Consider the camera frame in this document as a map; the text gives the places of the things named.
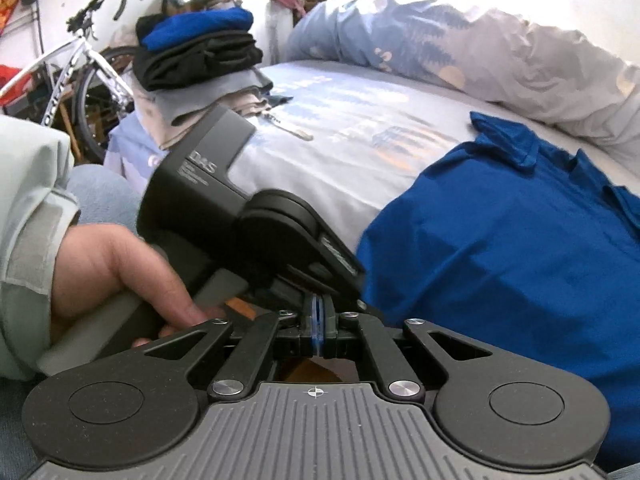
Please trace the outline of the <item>person's left hand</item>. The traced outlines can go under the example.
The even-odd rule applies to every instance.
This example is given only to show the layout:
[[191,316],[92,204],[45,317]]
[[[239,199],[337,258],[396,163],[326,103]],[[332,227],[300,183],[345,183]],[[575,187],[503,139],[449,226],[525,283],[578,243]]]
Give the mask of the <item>person's left hand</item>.
[[133,232],[118,224],[71,226],[55,258],[51,292],[51,341],[105,301],[130,290],[167,322],[165,337],[224,318],[220,307],[202,309],[171,265]]

